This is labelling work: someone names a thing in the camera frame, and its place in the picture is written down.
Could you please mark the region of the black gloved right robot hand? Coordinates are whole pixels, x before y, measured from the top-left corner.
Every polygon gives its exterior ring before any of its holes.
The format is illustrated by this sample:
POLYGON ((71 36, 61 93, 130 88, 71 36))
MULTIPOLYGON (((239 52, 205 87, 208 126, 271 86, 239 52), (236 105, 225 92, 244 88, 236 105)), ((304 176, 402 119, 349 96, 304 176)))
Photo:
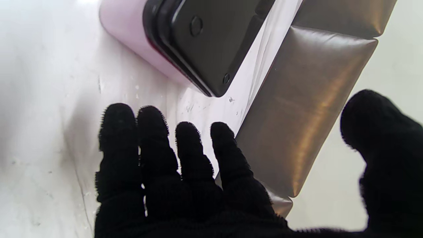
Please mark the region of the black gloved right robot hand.
POLYGON ((175 154, 160 110, 145 106, 135 117, 128 105, 111 104, 98 136, 94 237, 421 238, 422 125, 387 97, 361 90, 345 105, 340 132, 366 163, 359 184, 367 227, 294 230, 275 213, 227 124, 211 125, 219 187, 192 123, 177 125, 175 154))

